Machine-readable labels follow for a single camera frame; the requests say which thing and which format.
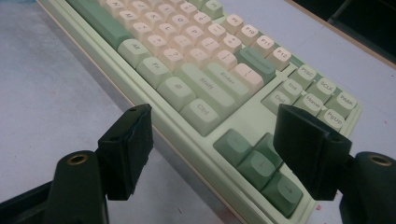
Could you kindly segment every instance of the gray surface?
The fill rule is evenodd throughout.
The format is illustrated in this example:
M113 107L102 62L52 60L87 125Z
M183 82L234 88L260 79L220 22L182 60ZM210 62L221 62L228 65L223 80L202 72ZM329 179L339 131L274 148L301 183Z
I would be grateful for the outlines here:
M393 68L284 1L221 2L361 102L352 155L376 151L396 158ZM0 202L51 180L57 160L69 152L95 150L129 107L30 1L0 1L0 78ZM230 212L158 138L156 148L136 195L109 203L113 223L232 223ZM338 202L318 202L308 220L340 222Z
M53 178L129 105L35 2L0 2L0 202ZM238 223L157 136L135 195L111 223Z

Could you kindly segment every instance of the ctrl key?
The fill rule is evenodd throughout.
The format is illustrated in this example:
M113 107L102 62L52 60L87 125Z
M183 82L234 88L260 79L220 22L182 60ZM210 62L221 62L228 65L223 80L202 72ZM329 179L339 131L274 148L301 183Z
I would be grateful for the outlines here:
M290 217L303 197L301 190L281 173L262 190L262 195L285 217Z
M221 122L218 113L202 99L193 100L180 114L202 136L207 136Z

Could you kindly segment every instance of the keyboard frame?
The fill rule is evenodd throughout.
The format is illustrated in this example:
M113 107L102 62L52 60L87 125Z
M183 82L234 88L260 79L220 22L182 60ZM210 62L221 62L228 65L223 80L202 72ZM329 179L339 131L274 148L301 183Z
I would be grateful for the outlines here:
M283 217L213 148L212 144L227 130L233 126L249 127L249 122L234 123L233 126L222 123L208 136L202 137L68 3L64 0L37 0L37 2L132 105L150 104L152 106L154 130L241 221L246 223L305 223L308 220L316 202L286 165L282 165L280 171L287 174L288 178L303 191L303 198L290 218ZM250 111L246 111L246 108L251 108L249 104L260 103L261 105L261 100L286 80L290 69L295 68L297 67L291 64L282 72L276 71L276 77L267 84L268 87L258 91L228 119L242 120L241 118L246 113L250 114ZM268 109L266 110L267 112L262 116L271 118L261 120L254 126L266 127L266 130L273 132L276 116ZM360 113L361 105L358 104L348 116L345 126L340 131L341 134L350 136L354 127L350 124L357 122ZM245 133L243 135L254 146L265 132L263 130L251 131L248 135Z

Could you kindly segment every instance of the keyboard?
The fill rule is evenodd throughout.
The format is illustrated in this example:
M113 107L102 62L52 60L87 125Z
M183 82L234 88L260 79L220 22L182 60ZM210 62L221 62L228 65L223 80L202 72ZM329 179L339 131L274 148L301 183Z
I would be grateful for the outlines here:
M38 0L246 223L304 223L315 201L273 146L280 104L350 136L341 90L216 0Z

